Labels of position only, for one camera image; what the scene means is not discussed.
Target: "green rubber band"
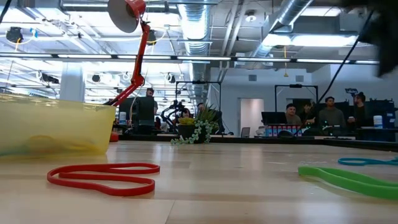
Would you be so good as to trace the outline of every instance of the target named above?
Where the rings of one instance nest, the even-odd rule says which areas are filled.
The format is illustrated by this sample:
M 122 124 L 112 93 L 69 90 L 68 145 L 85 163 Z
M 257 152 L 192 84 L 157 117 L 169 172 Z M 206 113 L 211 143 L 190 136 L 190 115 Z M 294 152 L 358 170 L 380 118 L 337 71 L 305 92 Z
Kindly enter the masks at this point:
M 298 174 L 319 177 L 330 184 L 364 195 L 398 200 L 398 182 L 378 180 L 347 170 L 312 166 L 299 167 Z

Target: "potted plant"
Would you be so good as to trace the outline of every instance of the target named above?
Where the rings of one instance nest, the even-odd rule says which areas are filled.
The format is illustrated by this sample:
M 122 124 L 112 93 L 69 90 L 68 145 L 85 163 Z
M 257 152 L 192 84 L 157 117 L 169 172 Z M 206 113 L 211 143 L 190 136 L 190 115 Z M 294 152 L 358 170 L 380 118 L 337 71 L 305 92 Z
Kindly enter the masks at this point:
M 210 142 L 210 133 L 217 126 L 215 122 L 217 111 L 211 106 L 204 109 L 193 118 L 180 118 L 178 126 L 179 139 L 173 139 L 172 144 L 194 144 Z

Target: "wooden table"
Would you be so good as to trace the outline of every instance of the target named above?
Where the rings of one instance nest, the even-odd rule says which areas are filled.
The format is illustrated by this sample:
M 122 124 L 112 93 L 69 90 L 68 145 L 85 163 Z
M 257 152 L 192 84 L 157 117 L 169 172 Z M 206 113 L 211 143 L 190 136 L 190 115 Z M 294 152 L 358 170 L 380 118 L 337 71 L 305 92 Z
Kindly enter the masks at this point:
M 340 157 L 396 154 L 315 145 L 118 142 L 107 156 L 0 161 L 0 219 L 5 224 L 397 223 L 398 203 L 299 177 L 297 166 L 338 167 L 398 181 L 397 167 L 338 165 Z M 153 194 L 112 197 L 48 183 L 71 164 L 153 162 Z M 112 186 L 131 184 L 101 182 Z

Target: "yellow plastic bin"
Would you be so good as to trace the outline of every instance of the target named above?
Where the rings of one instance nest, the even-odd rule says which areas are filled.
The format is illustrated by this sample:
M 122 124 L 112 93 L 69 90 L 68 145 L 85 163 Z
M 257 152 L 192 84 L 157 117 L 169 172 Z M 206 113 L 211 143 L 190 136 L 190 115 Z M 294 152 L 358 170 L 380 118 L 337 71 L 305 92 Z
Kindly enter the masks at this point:
M 105 154 L 115 107 L 0 94 L 0 158 Z

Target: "white door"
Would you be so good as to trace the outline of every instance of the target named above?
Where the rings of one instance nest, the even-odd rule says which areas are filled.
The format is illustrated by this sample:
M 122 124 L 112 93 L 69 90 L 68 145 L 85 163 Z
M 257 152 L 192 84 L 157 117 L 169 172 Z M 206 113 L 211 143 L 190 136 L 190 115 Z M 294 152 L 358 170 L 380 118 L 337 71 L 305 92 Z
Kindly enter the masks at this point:
M 240 132 L 242 128 L 250 127 L 250 137 L 256 135 L 256 131 L 260 126 L 263 126 L 261 122 L 261 112 L 264 111 L 264 100 L 263 99 L 245 99 L 241 98 L 240 107 Z

